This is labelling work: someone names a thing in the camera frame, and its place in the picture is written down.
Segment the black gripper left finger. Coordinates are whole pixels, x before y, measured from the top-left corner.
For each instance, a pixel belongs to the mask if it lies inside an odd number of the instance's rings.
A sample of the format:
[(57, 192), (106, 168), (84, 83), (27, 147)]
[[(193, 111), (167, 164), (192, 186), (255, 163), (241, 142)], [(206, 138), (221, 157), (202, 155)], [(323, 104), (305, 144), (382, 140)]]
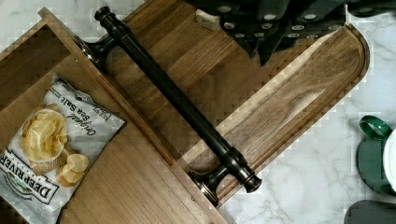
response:
[(282, 38), (282, 0), (186, 0), (209, 15), (249, 56), (269, 60)]

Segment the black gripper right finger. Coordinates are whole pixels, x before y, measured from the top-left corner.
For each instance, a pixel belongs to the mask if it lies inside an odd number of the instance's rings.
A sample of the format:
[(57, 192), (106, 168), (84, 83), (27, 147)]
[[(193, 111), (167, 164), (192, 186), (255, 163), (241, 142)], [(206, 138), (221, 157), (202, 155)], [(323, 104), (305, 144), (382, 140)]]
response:
[(346, 12), (368, 18), (394, 10), (395, 0), (258, 0), (262, 25), (271, 25), (258, 44), (261, 66), (298, 38), (318, 38), (339, 29)]

